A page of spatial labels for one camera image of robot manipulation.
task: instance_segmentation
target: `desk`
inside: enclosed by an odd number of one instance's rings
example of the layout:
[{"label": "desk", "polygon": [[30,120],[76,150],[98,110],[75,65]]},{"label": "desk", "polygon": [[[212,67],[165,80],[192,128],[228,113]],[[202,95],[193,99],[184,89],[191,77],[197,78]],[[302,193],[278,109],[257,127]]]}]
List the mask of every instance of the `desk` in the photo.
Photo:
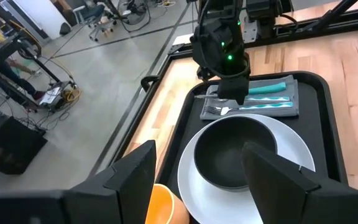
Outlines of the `desk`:
[{"label": "desk", "polygon": [[[290,12],[298,20],[322,16],[337,2]],[[358,189],[358,31],[246,50],[252,75],[306,70],[329,84],[349,185]],[[159,171],[187,93],[200,81],[191,58],[168,68],[124,155],[148,139],[157,143]]]},{"label": "desk", "polygon": [[[20,49],[23,50],[27,55],[32,55],[31,52],[27,49],[27,46],[26,46],[27,41],[24,40],[22,42],[22,40],[21,40],[21,37],[23,37],[23,36],[24,36],[24,31],[21,30],[21,31],[13,34],[12,36],[8,37],[6,40],[4,40],[0,43],[0,65],[2,63],[5,63],[6,59],[9,56],[11,56],[14,52],[16,52]],[[50,77],[52,77],[56,81],[56,83],[62,83],[42,62],[40,62],[37,59],[36,56],[32,56],[32,57],[33,57],[33,61],[41,69],[43,69]],[[38,105],[38,103],[35,103],[30,98],[25,96],[25,94],[20,92],[16,87],[12,86],[5,79],[1,78],[1,76],[0,76],[0,83],[2,85],[4,85],[6,88],[8,88],[11,93],[15,93],[17,96],[21,97],[24,100],[24,102],[27,103],[27,105],[26,105],[27,109],[37,110],[37,109],[44,108],[44,106]],[[62,83],[61,87],[64,88],[68,84],[71,84],[71,82]]]}]

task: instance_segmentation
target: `person's leg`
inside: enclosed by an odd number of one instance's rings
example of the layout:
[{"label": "person's leg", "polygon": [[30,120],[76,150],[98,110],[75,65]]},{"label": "person's leg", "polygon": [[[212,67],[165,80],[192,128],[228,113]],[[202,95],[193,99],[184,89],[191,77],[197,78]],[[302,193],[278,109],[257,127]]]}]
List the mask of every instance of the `person's leg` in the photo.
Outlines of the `person's leg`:
[{"label": "person's leg", "polygon": [[6,59],[6,62],[7,64],[10,66],[10,67],[14,67],[14,68],[17,68],[23,72],[26,72],[30,75],[36,75],[37,74],[37,71],[34,71],[34,70],[31,70],[29,68],[27,68],[26,66],[16,62],[15,60],[12,60],[10,58]]},{"label": "person's leg", "polygon": [[36,94],[35,88],[25,79],[20,78],[12,71],[7,63],[2,63],[0,65],[1,74],[5,75],[6,78],[12,80],[14,83],[22,87],[30,95],[34,96]]},{"label": "person's leg", "polygon": [[16,94],[15,92],[11,91],[8,87],[6,87],[5,85],[3,85],[0,82],[0,88],[2,90],[4,90],[4,92],[12,98],[12,100],[16,101],[18,104],[20,105],[24,105],[25,106],[25,100],[23,98],[21,98],[18,94]]}]

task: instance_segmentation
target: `black tray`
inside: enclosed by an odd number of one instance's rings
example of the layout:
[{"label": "black tray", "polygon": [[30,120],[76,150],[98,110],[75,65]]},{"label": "black tray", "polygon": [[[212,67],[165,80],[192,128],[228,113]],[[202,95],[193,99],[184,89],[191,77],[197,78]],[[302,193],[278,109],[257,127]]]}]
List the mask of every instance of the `black tray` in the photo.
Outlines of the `black tray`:
[{"label": "black tray", "polygon": [[[286,72],[251,77],[251,80],[281,78],[293,75],[298,80],[300,115],[296,118],[276,118],[296,131],[305,141],[313,156],[316,172],[347,184],[346,171],[337,134],[334,110],[328,84],[310,72]],[[180,197],[177,172],[181,154],[190,139],[212,121],[200,120],[204,99],[195,95],[205,94],[210,81],[195,86],[186,96],[183,108],[163,160],[157,183],[166,185]]]}]

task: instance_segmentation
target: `wooden surface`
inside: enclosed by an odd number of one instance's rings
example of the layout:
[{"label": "wooden surface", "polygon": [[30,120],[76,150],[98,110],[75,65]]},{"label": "wooden surface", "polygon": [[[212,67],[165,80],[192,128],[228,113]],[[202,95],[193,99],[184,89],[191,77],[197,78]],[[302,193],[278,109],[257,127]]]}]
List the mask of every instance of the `wooden surface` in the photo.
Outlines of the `wooden surface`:
[{"label": "wooden surface", "polygon": [[[297,19],[324,14],[335,4],[292,13]],[[329,84],[349,185],[358,189],[358,32],[247,49],[252,75],[306,70]],[[125,154],[148,139],[157,143],[158,172],[184,99],[200,81],[191,58],[171,63]]]}]

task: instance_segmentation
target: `metal frame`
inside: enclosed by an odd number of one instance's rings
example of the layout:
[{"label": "metal frame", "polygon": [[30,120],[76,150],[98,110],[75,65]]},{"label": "metal frame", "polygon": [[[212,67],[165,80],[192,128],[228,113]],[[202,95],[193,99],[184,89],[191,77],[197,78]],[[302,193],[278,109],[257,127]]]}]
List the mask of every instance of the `metal frame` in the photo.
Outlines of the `metal frame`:
[{"label": "metal frame", "polygon": [[[344,32],[358,31],[358,9],[337,15],[335,22],[331,24],[324,20],[321,24],[322,27],[319,27],[319,29],[307,29],[308,27],[311,27],[312,25],[321,21],[322,18],[323,17],[300,21],[298,23],[298,27],[301,32],[295,33],[288,31],[288,28],[294,27],[294,24],[287,24],[284,26],[275,25],[275,37],[268,39],[257,39],[252,42],[245,42],[245,48],[260,47],[270,44],[279,44],[314,37],[322,37],[326,35],[341,34]],[[191,44],[180,44],[173,45],[171,49],[176,52],[182,52],[192,48]]]}]

